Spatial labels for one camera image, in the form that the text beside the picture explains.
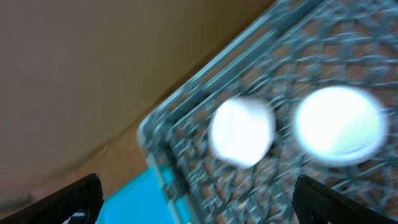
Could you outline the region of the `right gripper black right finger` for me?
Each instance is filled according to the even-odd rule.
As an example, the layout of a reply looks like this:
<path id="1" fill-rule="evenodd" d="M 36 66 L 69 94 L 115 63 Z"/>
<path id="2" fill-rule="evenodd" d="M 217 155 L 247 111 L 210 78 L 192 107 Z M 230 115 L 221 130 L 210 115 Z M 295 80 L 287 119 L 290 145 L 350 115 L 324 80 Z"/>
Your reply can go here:
<path id="1" fill-rule="evenodd" d="M 292 206 L 298 222 L 304 224 L 397 224 L 307 175 L 296 180 Z"/>

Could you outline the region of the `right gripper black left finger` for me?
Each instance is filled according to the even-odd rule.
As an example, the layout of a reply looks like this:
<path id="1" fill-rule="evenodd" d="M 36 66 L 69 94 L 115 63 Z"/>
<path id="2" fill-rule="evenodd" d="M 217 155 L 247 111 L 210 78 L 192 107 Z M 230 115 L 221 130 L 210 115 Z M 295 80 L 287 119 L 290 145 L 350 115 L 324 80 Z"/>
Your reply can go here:
<path id="1" fill-rule="evenodd" d="M 32 205 L 2 218 L 1 223 L 91 223 L 103 206 L 103 189 L 97 174 L 89 174 Z"/>

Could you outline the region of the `white bowl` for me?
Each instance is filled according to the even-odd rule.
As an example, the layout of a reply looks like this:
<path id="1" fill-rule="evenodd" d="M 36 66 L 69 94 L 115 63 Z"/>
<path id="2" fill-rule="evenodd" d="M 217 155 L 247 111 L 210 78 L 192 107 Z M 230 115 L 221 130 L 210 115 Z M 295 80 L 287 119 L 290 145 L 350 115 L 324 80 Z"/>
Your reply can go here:
<path id="1" fill-rule="evenodd" d="M 376 155 L 389 134 L 378 98 L 353 86 L 329 86 L 307 95 L 292 116 L 300 148 L 332 167 L 360 164 Z"/>

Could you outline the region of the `white upturned cup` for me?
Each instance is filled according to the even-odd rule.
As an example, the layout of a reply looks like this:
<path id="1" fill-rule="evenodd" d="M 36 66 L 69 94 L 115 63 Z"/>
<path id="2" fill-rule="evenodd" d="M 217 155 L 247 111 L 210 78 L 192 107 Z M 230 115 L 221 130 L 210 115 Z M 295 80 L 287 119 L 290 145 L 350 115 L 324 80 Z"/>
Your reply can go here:
<path id="1" fill-rule="evenodd" d="M 275 132 L 276 116 L 269 102 L 234 97 L 223 102 L 212 116 L 208 146 L 221 162 L 248 169 L 268 153 Z"/>

